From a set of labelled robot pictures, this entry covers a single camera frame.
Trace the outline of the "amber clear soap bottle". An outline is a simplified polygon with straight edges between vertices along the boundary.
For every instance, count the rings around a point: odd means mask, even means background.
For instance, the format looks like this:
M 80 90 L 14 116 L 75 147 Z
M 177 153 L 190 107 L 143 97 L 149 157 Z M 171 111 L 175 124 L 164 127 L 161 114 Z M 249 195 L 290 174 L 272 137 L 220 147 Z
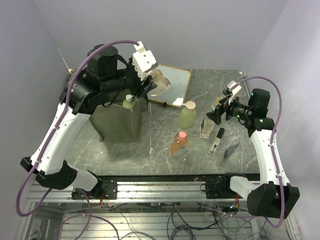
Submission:
M 164 94 L 170 87 L 170 81 L 163 75 L 159 69 L 153 69 L 150 72 L 150 76 L 153 80 L 153 84 L 156 85 L 152 90 L 148 92 L 150 96 L 160 96 Z

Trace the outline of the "yellow pump lotion bottle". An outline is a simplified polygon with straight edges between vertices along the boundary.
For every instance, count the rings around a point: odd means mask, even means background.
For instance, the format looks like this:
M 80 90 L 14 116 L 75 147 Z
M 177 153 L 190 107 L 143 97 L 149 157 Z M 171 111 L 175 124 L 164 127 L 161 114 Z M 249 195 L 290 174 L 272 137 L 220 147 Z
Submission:
M 125 96 L 125 99 L 122 102 L 122 106 L 126 109 L 131 110 L 134 105 L 135 105 L 135 97 L 131 94 L 127 94 Z

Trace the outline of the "orange bottle pink cap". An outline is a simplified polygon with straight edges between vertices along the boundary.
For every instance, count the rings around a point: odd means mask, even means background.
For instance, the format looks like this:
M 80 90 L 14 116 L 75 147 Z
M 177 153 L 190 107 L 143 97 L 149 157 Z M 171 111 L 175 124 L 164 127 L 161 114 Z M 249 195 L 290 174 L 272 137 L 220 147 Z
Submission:
M 188 150 L 188 135 L 184 131 L 178 132 L 170 146 L 170 153 L 174 157 L 184 155 Z

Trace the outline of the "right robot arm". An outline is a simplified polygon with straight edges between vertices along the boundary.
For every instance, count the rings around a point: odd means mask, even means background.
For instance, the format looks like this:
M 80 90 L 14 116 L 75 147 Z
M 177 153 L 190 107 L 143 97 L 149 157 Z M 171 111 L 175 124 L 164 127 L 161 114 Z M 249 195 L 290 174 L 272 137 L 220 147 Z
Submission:
M 270 93 L 253 89 L 247 105 L 239 102 L 234 90 L 226 88 L 223 94 L 225 97 L 206 116 L 217 125 L 223 114 L 227 120 L 235 117 L 247 129 L 257 155 L 259 185 L 240 173 L 226 173 L 220 186 L 221 194 L 226 198 L 235 194 L 241 196 L 252 216 L 286 219 L 297 203 L 300 191 L 291 186 L 280 161 L 273 132 L 275 122 L 267 116 Z

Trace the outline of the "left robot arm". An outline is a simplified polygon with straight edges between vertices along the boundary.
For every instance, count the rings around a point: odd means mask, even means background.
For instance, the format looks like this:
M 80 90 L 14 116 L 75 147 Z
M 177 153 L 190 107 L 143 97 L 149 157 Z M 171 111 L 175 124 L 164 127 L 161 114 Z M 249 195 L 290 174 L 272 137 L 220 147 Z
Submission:
M 64 190 L 74 187 L 91 198 L 105 193 L 104 182 L 90 171 L 70 166 L 65 156 L 82 125 L 102 106 L 110 107 L 128 90 L 136 98 L 145 98 L 156 87 L 151 71 L 158 66 L 153 53 L 142 42 L 134 42 L 135 52 L 124 61 L 115 43 L 96 45 L 87 53 L 60 95 L 54 120 L 36 152 L 20 164 L 45 188 Z M 125 68 L 118 69 L 118 62 Z

